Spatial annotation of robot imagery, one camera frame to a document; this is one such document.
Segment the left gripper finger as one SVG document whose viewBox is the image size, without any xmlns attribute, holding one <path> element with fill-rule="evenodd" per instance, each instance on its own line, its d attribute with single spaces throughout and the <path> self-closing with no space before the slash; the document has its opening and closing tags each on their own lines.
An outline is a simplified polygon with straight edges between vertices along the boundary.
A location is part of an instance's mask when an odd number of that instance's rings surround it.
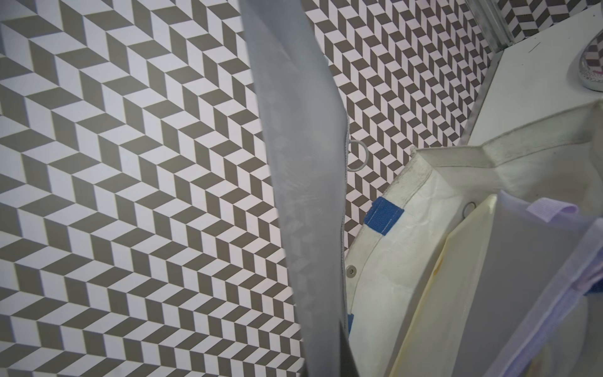
<svg viewBox="0 0 603 377">
<path fill-rule="evenodd" d="M 340 323 L 340 376 L 359 377 L 344 323 Z"/>
</svg>

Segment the white canvas bag blue handles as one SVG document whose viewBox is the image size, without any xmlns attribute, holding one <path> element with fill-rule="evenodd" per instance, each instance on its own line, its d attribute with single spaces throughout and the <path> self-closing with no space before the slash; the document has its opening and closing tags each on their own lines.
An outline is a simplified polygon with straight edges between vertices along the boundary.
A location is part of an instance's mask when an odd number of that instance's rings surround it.
<svg viewBox="0 0 603 377">
<path fill-rule="evenodd" d="M 417 151 L 346 262 L 362 376 L 600 376 L 602 103 Z"/>
</svg>

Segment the large yellow trim mesh pouch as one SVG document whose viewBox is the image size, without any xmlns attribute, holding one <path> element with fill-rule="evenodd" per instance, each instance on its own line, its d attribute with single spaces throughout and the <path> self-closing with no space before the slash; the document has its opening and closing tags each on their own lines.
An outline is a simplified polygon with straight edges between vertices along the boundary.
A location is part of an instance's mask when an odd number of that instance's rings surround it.
<svg viewBox="0 0 603 377">
<path fill-rule="evenodd" d="M 400 347 L 392 376 L 451 376 L 480 279 L 498 196 L 446 237 Z"/>
</svg>

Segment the purple mesh pencil pouch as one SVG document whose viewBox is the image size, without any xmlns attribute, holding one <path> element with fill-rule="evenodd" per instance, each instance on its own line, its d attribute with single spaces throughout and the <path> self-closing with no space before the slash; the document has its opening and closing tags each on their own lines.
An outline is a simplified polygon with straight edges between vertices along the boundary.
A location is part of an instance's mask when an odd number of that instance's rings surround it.
<svg viewBox="0 0 603 377">
<path fill-rule="evenodd" d="M 455 376 L 519 376 L 602 278 L 602 219 L 499 193 Z"/>
</svg>

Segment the grey mesh pouch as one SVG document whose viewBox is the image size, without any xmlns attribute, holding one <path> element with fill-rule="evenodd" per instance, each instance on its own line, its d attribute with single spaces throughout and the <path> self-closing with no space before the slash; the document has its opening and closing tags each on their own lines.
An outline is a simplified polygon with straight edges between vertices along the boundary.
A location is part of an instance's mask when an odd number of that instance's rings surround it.
<svg viewBox="0 0 603 377">
<path fill-rule="evenodd" d="M 299 1 L 242 1 L 305 376 L 340 376 L 348 116 Z"/>
</svg>

